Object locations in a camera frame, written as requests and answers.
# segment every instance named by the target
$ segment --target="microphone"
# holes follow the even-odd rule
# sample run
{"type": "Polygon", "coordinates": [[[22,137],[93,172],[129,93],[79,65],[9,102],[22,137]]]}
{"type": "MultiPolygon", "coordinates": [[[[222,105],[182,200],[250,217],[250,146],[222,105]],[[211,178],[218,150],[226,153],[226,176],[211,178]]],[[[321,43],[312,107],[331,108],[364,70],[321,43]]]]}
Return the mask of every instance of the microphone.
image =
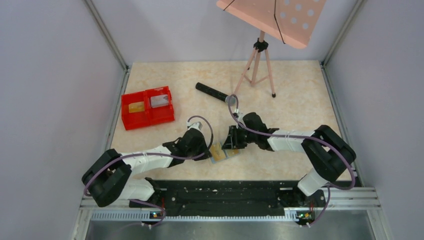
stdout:
{"type": "Polygon", "coordinates": [[[213,89],[212,87],[206,86],[203,83],[198,82],[196,84],[196,89],[216,99],[219,99],[227,104],[229,102],[230,106],[233,106],[236,103],[236,99],[234,97],[230,97],[227,94],[222,93],[216,89],[213,89]]]}

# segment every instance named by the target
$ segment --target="tripod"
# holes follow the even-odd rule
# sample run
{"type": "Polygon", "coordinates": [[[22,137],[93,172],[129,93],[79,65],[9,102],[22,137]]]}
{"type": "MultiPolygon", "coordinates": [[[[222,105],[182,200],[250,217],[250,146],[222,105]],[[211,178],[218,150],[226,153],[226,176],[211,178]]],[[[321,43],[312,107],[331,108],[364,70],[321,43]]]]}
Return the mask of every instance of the tripod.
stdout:
{"type": "Polygon", "coordinates": [[[265,37],[265,32],[264,31],[260,31],[260,36],[257,39],[257,42],[253,45],[253,52],[249,57],[249,60],[247,61],[246,66],[244,67],[243,73],[241,74],[241,78],[238,81],[237,87],[234,90],[234,94],[237,94],[237,91],[240,88],[240,85],[242,84],[243,79],[246,79],[247,81],[249,81],[251,86],[255,86],[256,84],[262,82],[263,80],[269,78],[269,83],[271,83],[271,93],[272,93],[272,97],[275,98],[276,97],[276,91],[274,90],[274,82],[273,82],[273,74],[271,72],[271,63],[270,63],[270,56],[268,55],[268,43],[266,41],[264,41],[264,37],[265,37]],[[261,78],[259,81],[256,81],[256,75],[258,73],[258,66],[259,66],[259,61],[261,59],[261,52],[265,50],[265,57],[266,57],[266,65],[268,66],[268,75],[261,78]],[[254,58],[254,67],[253,67],[253,73],[252,73],[252,79],[250,80],[247,76],[246,76],[246,72],[249,70],[252,61],[254,58]]]}

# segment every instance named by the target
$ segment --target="beige tabletop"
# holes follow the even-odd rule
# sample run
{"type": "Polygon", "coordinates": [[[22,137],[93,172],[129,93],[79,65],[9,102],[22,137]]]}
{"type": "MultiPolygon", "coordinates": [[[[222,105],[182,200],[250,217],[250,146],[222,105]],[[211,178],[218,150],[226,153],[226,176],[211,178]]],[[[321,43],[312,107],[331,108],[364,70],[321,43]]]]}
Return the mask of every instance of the beige tabletop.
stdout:
{"type": "MultiPolygon", "coordinates": [[[[118,119],[112,148],[137,152],[155,148],[182,137],[192,115],[209,120],[216,141],[223,142],[228,127],[235,125],[226,104],[195,89],[197,82],[230,94],[241,76],[245,61],[134,63],[126,94],[169,86],[175,121],[126,131],[118,119]]],[[[254,87],[247,81],[238,91],[242,113],[256,112],[268,128],[313,131],[325,124],[337,133],[339,128],[318,61],[271,61],[276,98],[271,97],[268,80],[254,87]]],[[[267,74],[261,62],[258,79],[267,74]]],[[[206,124],[202,132],[209,143],[206,124]]],[[[210,159],[186,160],[183,164],[140,174],[156,180],[299,180],[312,165],[303,153],[259,149],[251,143],[241,154],[215,164],[210,159]]],[[[344,172],[339,180],[349,180],[344,172]]]]}

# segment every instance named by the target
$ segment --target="red plastic container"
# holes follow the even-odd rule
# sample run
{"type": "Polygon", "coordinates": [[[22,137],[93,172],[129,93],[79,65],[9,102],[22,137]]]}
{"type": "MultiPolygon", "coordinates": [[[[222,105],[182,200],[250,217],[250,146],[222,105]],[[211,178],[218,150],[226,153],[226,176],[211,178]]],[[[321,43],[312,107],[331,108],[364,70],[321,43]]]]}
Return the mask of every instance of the red plastic container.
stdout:
{"type": "Polygon", "coordinates": [[[121,96],[121,117],[125,130],[143,128],[151,125],[172,122],[175,120],[171,92],[168,86],[157,87],[121,96]],[[150,98],[168,95],[168,105],[151,107],[150,98]],[[131,112],[129,105],[144,102],[144,111],[131,112]]]}

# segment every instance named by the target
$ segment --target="gray floor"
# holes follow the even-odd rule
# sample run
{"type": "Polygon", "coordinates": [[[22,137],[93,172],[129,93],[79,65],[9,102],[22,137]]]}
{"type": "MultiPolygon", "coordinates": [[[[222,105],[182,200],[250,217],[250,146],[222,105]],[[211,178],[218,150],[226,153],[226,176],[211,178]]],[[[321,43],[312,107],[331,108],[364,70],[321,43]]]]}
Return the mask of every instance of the gray floor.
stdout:
{"type": "Polygon", "coordinates": [[[312,228],[293,222],[164,222],[149,230],[130,222],[92,221],[86,240],[374,240],[365,211],[328,211],[312,228]]]}

